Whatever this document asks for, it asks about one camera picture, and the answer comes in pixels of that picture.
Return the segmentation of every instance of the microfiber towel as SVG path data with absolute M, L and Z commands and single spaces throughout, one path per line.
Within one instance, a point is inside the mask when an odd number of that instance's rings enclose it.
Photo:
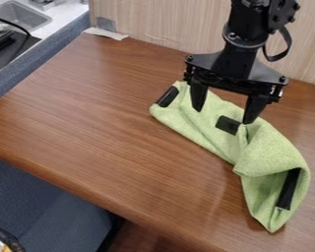
M 270 123 L 258 118 L 234 134 L 216 127 L 222 116 L 240 122 L 244 110 L 208 92 L 201 112 L 191 104 L 190 87 L 176 82 L 175 96 L 153 104 L 158 121 L 234 165 L 253 218 L 269 232 L 280 229 L 304 199 L 310 171 L 300 152 Z

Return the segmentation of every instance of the sink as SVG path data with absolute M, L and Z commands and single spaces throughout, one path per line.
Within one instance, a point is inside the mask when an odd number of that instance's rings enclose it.
M 16 1 L 0 5 L 0 18 L 33 32 L 51 22 L 51 18 Z

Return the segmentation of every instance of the black cable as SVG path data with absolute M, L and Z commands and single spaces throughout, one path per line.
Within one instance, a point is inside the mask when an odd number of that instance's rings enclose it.
M 30 34 L 26 29 L 24 29 L 23 27 L 21 27 L 21 26 L 19 26 L 19 25 L 16 25 L 16 24 L 14 24 L 14 23 L 12 23 L 12 22 L 10 22 L 10 21 L 7 21 L 7 20 L 1 19 L 1 18 L 0 18 L 0 22 L 5 23 L 5 24 L 8 24 L 8 25 L 10 25 L 10 26 L 13 26 L 13 27 L 16 27 L 16 28 L 22 30 L 23 32 L 25 32 L 25 33 L 27 34 L 27 37 L 31 36 L 31 34 Z

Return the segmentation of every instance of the wooden table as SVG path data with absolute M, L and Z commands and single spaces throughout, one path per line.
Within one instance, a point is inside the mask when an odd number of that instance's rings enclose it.
M 315 251 L 315 86 L 293 82 L 263 114 L 313 175 L 301 208 L 269 234 L 248 214 L 231 165 L 149 114 L 182 77 L 184 56 L 80 36 L 0 99 L 0 158 L 193 251 Z

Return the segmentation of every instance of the wood grain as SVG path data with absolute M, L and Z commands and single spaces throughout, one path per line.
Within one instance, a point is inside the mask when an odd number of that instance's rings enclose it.
M 226 23 L 229 0 L 92 0 L 92 20 L 114 20 L 119 32 L 131 37 L 190 53 L 222 50 L 221 31 Z M 282 61 L 268 63 L 284 75 L 315 84 L 315 0 L 301 0 L 296 22 L 288 26 L 293 49 Z M 271 54 L 283 51 L 276 34 L 269 44 Z
M 194 250 L 188 248 L 187 244 L 175 243 L 154 231 L 126 222 L 109 252 L 194 252 Z
M 269 234 L 231 165 L 149 114 L 182 77 L 184 56 L 80 36 L 0 99 L 0 158 L 193 251 L 315 251 L 315 87 L 293 81 L 263 114 L 312 170 L 302 207 Z

